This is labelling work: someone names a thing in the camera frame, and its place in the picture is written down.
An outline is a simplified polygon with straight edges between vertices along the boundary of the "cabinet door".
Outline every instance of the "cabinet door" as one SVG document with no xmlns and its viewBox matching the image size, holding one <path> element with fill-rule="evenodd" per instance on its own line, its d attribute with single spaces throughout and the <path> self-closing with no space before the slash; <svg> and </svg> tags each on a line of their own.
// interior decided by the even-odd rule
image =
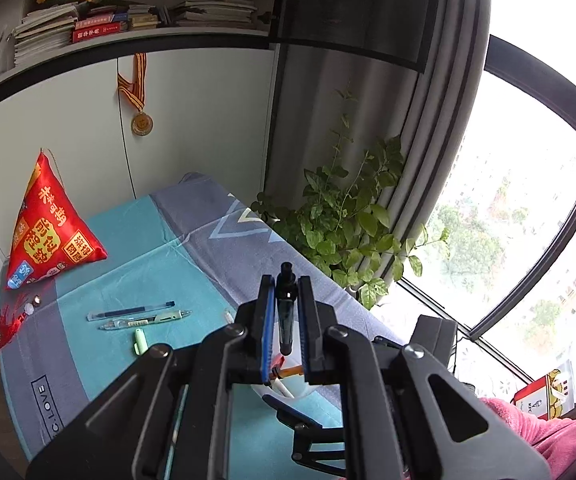
<svg viewBox="0 0 576 480">
<path fill-rule="evenodd" d="M 423 72 L 438 0 L 276 0 L 271 38 Z"/>
<path fill-rule="evenodd" d="M 187 48 L 149 52 L 145 112 L 153 128 L 132 133 L 136 110 L 120 98 L 126 153 L 137 197 L 197 171 L 244 203 L 263 186 L 274 51 Z M 133 77 L 133 57 L 119 59 Z"/>
<path fill-rule="evenodd" d="M 15 221 L 40 148 L 54 154 L 66 193 L 84 219 L 134 198 L 116 86 L 113 59 L 52 77 L 0 103 L 3 254 L 10 254 Z"/>
</svg>

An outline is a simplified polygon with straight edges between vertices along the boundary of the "red tassel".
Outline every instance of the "red tassel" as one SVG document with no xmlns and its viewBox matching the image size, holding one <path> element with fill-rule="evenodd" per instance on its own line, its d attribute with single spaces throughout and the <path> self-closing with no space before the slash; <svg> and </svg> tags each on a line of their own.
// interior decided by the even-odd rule
<svg viewBox="0 0 576 480">
<path fill-rule="evenodd" d="M 28 314 L 25 312 L 18 315 L 20 308 L 23 309 L 27 300 L 28 296 L 19 296 L 17 298 L 17 301 L 15 301 L 15 307 L 12 311 L 12 320 L 10 321 L 8 320 L 10 307 L 8 304 L 4 305 L 2 313 L 0 314 L 0 350 L 10 343 L 15 334 L 19 332 L 21 324 L 28 317 Z"/>
</svg>

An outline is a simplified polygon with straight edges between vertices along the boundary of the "shelf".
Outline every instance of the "shelf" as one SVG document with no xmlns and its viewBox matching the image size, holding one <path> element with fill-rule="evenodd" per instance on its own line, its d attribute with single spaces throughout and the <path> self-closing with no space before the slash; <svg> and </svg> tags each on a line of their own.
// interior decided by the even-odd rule
<svg viewBox="0 0 576 480">
<path fill-rule="evenodd" d="M 94 40 L 80 41 L 72 43 L 61 48 L 56 48 L 43 55 L 36 56 L 30 62 L 15 66 L 11 70 L 0 74 L 0 85 L 8 79 L 25 72 L 37 65 L 45 63 L 57 57 L 67 56 L 73 52 L 78 52 L 95 46 L 110 43 L 121 43 L 122 41 L 138 40 L 142 38 L 156 38 L 161 36 L 182 36 L 185 34 L 236 34 L 240 36 L 258 36 L 267 37 L 266 30 L 251 30 L 248 28 L 229 28 L 229 27 L 169 27 L 169 28 L 152 28 L 150 30 L 129 30 L 117 34 L 109 34 L 95 38 Z"/>
</svg>

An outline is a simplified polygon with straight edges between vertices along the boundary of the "white cabinet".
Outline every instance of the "white cabinet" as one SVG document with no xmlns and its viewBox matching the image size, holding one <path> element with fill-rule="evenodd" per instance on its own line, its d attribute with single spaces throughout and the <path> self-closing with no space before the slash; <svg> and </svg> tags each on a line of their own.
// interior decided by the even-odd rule
<svg viewBox="0 0 576 480">
<path fill-rule="evenodd" d="M 120 109 L 137 197 L 177 183 L 189 171 L 209 174 L 244 203 L 263 187 L 274 51 L 187 48 L 150 52 L 146 61 L 148 136 L 130 130 L 136 110 Z M 119 72 L 133 78 L 132 56 Z"/>
<path fill-rule="evenodd" d="M 0 103 L 0 251 L 12 231 L 40 148 L 85 219 L 133 198 L 116 91 L 117 60 L 37 83 Z M 47 153 L 52 171 L 55 164 Z"/>
</svg>

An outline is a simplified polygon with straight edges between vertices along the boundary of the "red book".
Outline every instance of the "red book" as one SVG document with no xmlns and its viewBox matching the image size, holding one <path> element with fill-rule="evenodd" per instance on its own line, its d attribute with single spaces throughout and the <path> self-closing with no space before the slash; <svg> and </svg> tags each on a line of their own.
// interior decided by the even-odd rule
<svg viewBox="0 0 576 480">
<path fill-rule="evenodd" d="M 127 12 L 117 12 L 115 14 L 99 14 L 98 16 L 91 16 L 85 20 L 81 20 L 75 24 L 75 30 L 80 28 L 88 28 L 95 25 L 101 25 L 103 23 L 114 23 L 114 22 L 127 22 L 128 13 Z"/>
<path fill-rule="evenodd" d="M 79 43 L 79 41 L 90 40 L 99 36 L 107 36 L 121 30 L 126 30 L 126 22 L 105 23 L 93 27 L 80 28 L 72 31 L 72 43 Z"/>
</svg>

